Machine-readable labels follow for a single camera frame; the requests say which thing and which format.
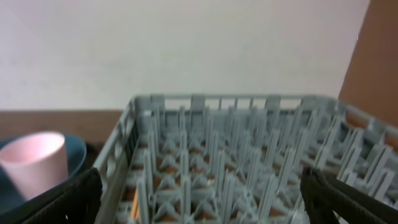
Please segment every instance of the cup rim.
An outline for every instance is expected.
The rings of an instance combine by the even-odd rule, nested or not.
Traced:
[[[60,142],[60,145],[57,146],[57,150],[52,151],[51,153],[45,155],[44,157],[39,157],[37,159],[34,159],[32,161],[28,161],[28,162],[10,162],[8,160],[4,160],[1,159],[1,154],[3,154],[4,152],[6,152],[7,150],[9,150],[11,148],[11,146],[13,146],[14,144],[17,144],[19,141],[23,141],[26,139],[30,139],[30,138],[34,138],[36,136],[40,136],[43,134],[51,134],[54,136],[58,136],[62,138],[62,141]],[[36,132],[36,133],[31,133],[31,134],[27,134],[25,136],[21,136],[9,143],[7,143],[1,150],[0,150],[0,161],[2,164],[8,166],[8,167],[22,167],[22,166],[28,166],[31,164],[36,163],[37,161],[41,161],[45,158],[51,157],[52,155],[54,155],[55,153],[57,153],[59,151],[59,149],[61,149],[61,147],[65,145],[65,135],[63,135],[61,132],[58,131],[40,131],[40,132]]]

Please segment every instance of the brown wooden panel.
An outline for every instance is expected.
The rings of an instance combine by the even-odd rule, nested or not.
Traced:
[[[398,1],[371,1],[339,98],[398,126]]]
[[[105,142],[122,111],[0,111],[0,139],[35,131],[72,133],[92,143]]]

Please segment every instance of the dishwasher rack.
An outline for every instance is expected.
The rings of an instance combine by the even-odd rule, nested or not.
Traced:
[[[397,208],[396,139],[327,96],[137,96],[94,164],[96,223],[308,223],[305,166]]]

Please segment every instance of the gray plastic dish rack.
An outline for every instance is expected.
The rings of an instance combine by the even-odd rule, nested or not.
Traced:
[[[308,223],[303,166],[397,208],[389,139],[396,128],[327,96],[138,96],[94,164],[104,185],[96,223]]]

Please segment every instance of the orange object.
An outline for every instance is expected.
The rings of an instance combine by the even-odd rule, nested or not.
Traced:
[[[138,213],[139,213],[139,210],[138,210],[138,190],[136,189],[136,192],[134,193],[134,199],[132,201],[130,218],[132,220],[136,219]]]

